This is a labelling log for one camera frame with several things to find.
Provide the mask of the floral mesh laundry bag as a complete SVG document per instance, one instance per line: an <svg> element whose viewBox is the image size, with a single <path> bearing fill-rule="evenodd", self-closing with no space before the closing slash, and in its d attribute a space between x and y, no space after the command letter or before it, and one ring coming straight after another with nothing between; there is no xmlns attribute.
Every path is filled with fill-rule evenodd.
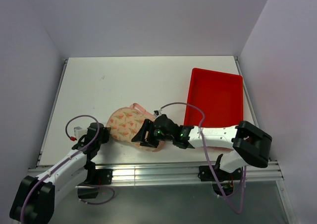
<svg viewBox="0 0 317 224"><path fill-rule="evenodd" d="M141 146L140 142L131 141L142 127L145 119L154 121L155 116L138 103L133 103L129 107L116 110L108 119L105 127L110 127L109 133L117 141L129 143L148 152L158 152L164 147L164 141L159 141L157 148Z"/></svg>

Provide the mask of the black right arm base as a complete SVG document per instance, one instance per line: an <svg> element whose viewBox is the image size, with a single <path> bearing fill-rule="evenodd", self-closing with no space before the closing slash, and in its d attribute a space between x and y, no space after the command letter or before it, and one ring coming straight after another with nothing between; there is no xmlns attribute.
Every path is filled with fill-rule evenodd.
<svg viewBox="0 0 317 224"><path fill-rule="evenodd" d="M226 196L233 194L233 192L235 191L234 181L242 181L242 169L239 168L233 173L227 173L220 170L219 168L216 168L215 166L212 167L214 169L216 177L218 178L219 183L221 184L221 188L224 190L224 194ZM198 178L201 182L214 182L214 184L212 185L214 192L217 195L222 196L220 188L218 187L209 166L199 166Z"/></svg>

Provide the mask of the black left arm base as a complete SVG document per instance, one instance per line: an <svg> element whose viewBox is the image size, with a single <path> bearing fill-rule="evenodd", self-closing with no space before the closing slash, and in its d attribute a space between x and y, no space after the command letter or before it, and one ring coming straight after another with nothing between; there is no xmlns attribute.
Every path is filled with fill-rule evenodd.
<svg viewBox="0 0 317 224"><path fill-rule="evenodd" d="M102 186L110 185L112 182L112 169L97 169L92 178L80 183L77 188L77 196L80 199L96 199L101 192Z"/></svg>

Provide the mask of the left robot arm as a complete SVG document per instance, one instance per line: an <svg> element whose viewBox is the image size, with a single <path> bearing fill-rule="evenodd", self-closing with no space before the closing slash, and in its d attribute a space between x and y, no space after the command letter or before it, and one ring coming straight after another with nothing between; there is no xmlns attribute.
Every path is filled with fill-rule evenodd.
<svg viewBox="0 0 317 224"><path fill-rule="evenodd" d="M77 185L97 177L92 159L110 138L110 128L93 122L76 134L77 143L56 165L36 177L22 179L9 216L22 224L47 224L57 204Z"/></svg>

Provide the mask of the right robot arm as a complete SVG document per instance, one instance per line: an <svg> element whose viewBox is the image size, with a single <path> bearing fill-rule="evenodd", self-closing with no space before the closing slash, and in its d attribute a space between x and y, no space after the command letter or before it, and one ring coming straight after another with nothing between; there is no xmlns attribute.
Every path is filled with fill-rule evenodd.
<svg viewBox="0 0 317 224"><path fill-rule="evenodd" d="M215 176L226 179L238 168L250 165L266 168L272 137L248 121L223 128L200 128L177 125L162 114L154 121L145 119L132 142L141 146L156 148L161 141L172 142L180 149L199 147L226 148L230 152L221 154L214 167Z"/></svg>

